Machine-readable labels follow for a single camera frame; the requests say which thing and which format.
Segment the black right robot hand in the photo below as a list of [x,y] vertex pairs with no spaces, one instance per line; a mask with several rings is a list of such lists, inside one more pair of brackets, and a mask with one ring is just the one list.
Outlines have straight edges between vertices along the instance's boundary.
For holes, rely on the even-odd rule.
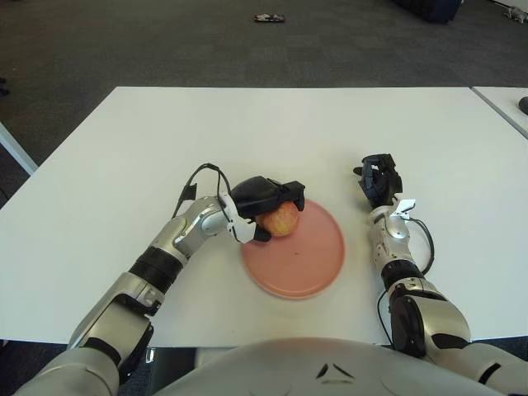
[[353,172],[372,209],[392,205],[396,195],[403,192],[402,179],[395,170],[395,162],[389,153],[374,154],[362,159]]

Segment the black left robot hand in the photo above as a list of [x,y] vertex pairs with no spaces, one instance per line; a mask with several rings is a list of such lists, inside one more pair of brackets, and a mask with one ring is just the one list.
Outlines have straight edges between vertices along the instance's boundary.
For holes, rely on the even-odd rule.
[[257,217],[292,202],[298,211],[304,210],[305,185],[299,181],[280,183],[262,176],[251,177],[237,184],[229,193],[238,216],[255,225],[253,239],[259,243],[271,240],[271,233],[257,224]]

